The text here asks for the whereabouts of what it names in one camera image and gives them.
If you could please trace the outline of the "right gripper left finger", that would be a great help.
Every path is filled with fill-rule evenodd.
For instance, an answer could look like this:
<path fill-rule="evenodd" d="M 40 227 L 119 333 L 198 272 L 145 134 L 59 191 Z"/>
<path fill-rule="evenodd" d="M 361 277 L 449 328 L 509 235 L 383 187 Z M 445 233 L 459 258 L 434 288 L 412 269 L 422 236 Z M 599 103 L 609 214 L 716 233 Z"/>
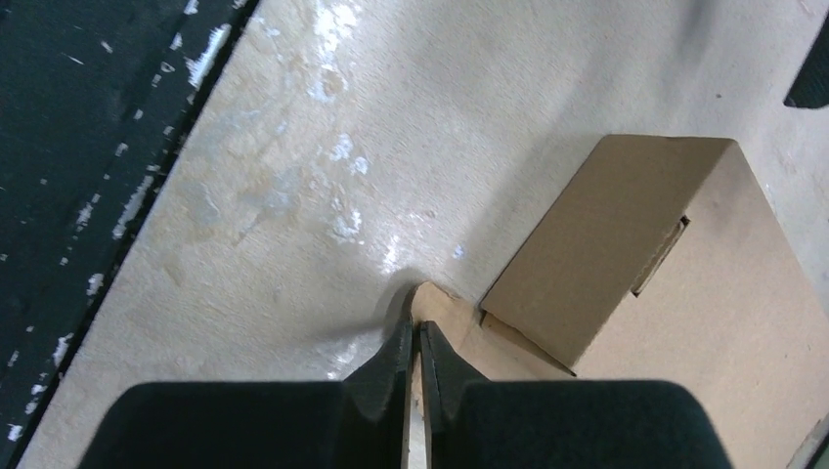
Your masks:
<path fill-rule="evenodd" d="M 150 382 L 109 408 L 82 468 L 403 468 L 413 322 L 341 381 Z"/>

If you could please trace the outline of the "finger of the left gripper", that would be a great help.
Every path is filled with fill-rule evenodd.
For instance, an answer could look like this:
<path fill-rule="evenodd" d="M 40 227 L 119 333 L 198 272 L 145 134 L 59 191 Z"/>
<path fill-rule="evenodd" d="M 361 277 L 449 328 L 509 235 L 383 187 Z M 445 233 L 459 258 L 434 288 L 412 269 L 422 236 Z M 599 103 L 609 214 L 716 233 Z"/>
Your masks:
<path fill-rule="evenodd" d="M 800 109 L 828 106 L 828 29 L 815 38 L 783 105 Z"/>

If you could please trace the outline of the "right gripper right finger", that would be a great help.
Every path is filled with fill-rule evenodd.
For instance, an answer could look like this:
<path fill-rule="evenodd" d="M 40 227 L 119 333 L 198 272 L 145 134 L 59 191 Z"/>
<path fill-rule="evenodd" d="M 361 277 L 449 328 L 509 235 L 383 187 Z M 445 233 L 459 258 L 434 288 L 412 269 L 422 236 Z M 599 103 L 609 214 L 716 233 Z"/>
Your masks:
<path fill-rule="evenodd" d="M 706 411 L 660 380 L 493 381 L 419 327 L 431 468 L 728 468 Z"/>

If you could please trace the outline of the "brown cardboard box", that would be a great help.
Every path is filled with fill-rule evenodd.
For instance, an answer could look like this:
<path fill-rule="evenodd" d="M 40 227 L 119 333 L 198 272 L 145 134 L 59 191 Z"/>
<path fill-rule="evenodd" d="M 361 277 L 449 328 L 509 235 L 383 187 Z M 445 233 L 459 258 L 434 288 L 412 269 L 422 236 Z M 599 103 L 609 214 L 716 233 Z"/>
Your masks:
<path fill-rule="evenodd" d="M 675 382 L 739 468 L 803 464 L 828 411 L 828 319 L 727 138 L 603 137 L 478 304 L 412 313 L 489 378 Z"/>

